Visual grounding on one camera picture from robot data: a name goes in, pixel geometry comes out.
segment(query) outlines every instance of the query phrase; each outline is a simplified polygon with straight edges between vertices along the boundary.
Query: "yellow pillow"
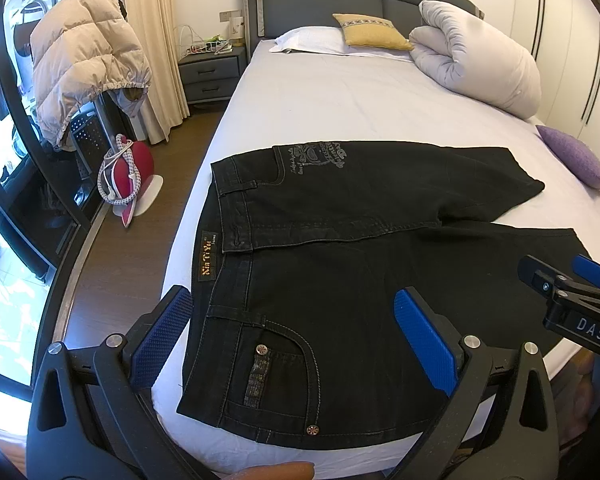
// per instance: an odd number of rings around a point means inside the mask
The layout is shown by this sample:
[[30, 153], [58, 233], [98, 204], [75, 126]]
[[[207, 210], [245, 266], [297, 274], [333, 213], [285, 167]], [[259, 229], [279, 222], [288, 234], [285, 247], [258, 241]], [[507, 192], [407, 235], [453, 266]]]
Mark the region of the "yellow pillow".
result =
[[364, 14], [334, 14], [349, 46], [380, 46], [413, 50], [413, 45], [398, 32], [394, 24], [383, 18]]

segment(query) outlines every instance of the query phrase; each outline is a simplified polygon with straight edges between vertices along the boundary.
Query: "drawer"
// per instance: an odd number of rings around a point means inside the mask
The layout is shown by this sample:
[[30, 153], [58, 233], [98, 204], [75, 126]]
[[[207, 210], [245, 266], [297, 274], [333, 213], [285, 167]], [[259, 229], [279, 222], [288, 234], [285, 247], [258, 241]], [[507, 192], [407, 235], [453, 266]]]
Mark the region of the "drawer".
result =
[[237, 57], [221, 57], [209, 61], [199, 61], [180, 65], [182, 84], [200, 83], [213, 79], [240, 77]]
[[238, 81], [240, 81], [240, 78], [234, 77], [231, 79], [218, 79], [216, 81], [184, 85], [184, 95], [186, 95], [187, 102], [189, 103], [204, 99], [231, 97], [235, 87], [238, 85]]

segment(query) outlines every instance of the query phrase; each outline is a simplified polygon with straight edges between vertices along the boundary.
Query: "rolled comforter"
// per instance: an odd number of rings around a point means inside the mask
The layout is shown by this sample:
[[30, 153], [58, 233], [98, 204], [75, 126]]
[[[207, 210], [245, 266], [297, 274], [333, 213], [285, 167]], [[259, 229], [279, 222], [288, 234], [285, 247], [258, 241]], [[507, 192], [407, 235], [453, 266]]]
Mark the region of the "rolled comforter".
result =
[[443, 87], [527, 119], [538, 111], [538, 67], [528, 50], [446, 2], [423, 0], [427, 25], [409, 35], [416, 66]]

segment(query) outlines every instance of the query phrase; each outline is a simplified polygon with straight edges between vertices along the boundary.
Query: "brand label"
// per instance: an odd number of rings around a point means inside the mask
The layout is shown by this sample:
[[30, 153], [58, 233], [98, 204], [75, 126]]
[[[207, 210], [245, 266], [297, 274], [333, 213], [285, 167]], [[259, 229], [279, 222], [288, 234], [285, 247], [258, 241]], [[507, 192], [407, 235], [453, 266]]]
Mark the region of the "brand label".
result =
[[200, 242], [200, 270], [198, 280], [206, 282], [216, 278], [216, 238], [217, 233], [202, 231], [202, 241]]
[[600, 344], [600, 322], [597, 320], [571, 310], [564, 321], [564, 327]]

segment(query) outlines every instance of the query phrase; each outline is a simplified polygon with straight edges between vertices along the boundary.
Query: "black jeans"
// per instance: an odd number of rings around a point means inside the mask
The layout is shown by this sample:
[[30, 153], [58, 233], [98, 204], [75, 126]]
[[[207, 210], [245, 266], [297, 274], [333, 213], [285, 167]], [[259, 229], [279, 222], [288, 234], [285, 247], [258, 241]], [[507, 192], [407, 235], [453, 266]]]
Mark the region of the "black jeans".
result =
[[558, 340], [517, 262], [568, 268], [584, 248], [572, 230], [489, 223], [544, 186], [506, 149], [317, 142], [212, 169], [179, 413], [301, 449], [422, 431], [446, 395], [394, 319], [410, 285], [489, 345]]

